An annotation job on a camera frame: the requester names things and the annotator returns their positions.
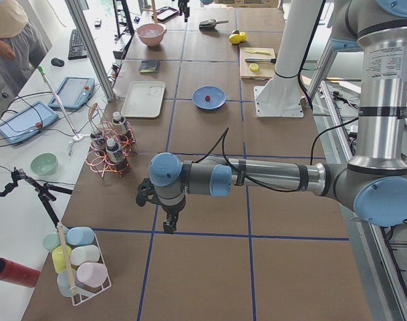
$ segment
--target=wooden cutting board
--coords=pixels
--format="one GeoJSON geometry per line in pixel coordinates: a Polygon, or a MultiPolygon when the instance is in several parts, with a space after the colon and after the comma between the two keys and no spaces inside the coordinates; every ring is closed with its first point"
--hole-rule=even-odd
{"type": "Polygon", "coordinates": [[[275,73],[275,64],[260,63],[259,71],[252,72],[249,70],[251,63],[245,62],[245,58],[261,58],[272,59],[276,58],[275,50],[273,48],[256,48],[256,47],[241,47],[240,48],[240,67],[242,79],[271,79],[275,73]],[[270,54],[265,53],[249,53],[246,50],[267,50],[270,54]]]}

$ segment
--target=red cylinder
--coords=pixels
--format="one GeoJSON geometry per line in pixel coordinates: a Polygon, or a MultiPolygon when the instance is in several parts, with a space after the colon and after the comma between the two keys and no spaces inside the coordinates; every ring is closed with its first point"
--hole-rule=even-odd
{"type": "Polygon", "coordinates": [[[0,280],[33,288],[40,272],[19,263],[0,257],[0,280]]]}

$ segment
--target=knife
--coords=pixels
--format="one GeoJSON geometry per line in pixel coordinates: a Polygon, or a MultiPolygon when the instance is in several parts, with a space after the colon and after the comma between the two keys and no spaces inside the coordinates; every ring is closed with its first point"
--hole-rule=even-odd
{"type": "Polygon", "coordinates": [[[262,58],[245,58],[245,62],[255,62],[255,63],[267,63],[276,64],[276,58],[262,59],[262,58]]]}

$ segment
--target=white tray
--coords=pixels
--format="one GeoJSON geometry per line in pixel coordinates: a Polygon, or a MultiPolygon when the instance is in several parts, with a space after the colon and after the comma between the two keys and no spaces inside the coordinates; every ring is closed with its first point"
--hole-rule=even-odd
{"type": "Polygon", "coordinates": [[[123,103],[122,115],[156,118],[162,107],[164,82],[132,82],[123,103]]]}

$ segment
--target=blue joint cap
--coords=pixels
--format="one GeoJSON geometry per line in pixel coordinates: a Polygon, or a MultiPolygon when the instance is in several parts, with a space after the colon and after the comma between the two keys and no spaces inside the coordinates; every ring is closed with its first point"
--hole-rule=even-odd
{"type": "Polygon", "coordinates": [[[391,227],[407,219],[407,179],[399,176],[383,177],[356,196],[354,212],[368,223],[391,227]]]}
{"type": "Polygon", "coordinates": [[[214,167],[209,183],[211,195],[214,197],[229,196],[231,190],[231,167],[218,164],[214,167]]]}
{"type": "Polygon", "coordinates": [[[396,17],[407,18],[407,0],[376,0],[384,11],[396,17]]]}
{"type": "Polygon", "coordinates": [[[334,51],[341,52],[352,52],[352,51],[362,51],[362,48],[358,45],[356,41],[352,40],[341,40],[341,39],[329,39],[331,41],[331,48],[334,51]]]}
{"type": "Polygon", "coordinates": [[[158,154],[148,165],[151,183],[157,187],[168,186],[175,182],[182,170],[182,163],[173,154],[163,152],[158,154]]]}

